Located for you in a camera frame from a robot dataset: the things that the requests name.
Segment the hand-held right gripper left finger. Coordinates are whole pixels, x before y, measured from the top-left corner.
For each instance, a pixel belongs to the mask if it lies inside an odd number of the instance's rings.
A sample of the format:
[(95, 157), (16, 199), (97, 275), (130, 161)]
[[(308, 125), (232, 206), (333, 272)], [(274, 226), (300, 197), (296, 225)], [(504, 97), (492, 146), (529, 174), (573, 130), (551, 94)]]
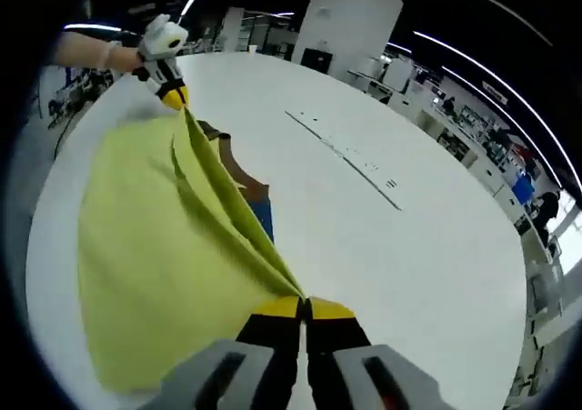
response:
[(285, 409), (296, 382), (303, 301), (260, 305), (235, 339), (219, 339), (173, 368), (155, 409)]

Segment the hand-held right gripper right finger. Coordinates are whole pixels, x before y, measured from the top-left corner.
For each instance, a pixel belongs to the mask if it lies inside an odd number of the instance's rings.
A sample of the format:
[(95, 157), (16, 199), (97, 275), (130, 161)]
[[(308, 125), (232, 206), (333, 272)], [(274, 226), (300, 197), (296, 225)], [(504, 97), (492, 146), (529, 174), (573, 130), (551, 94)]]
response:
[(373, 345), (354, 312), (307, 300), (307, 380), (318, 409), (448, 409), (438, 382), (388, 345)]

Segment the person's left hand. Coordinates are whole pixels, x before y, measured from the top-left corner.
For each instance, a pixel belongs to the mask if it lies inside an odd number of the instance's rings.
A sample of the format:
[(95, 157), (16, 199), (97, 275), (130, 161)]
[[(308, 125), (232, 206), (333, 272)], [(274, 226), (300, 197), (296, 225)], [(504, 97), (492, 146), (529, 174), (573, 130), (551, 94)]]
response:
[(113, 45), (105, 60), (105, 68), (120, 73), (132, 73), (141, 67), (143, 61), (134, 47)]

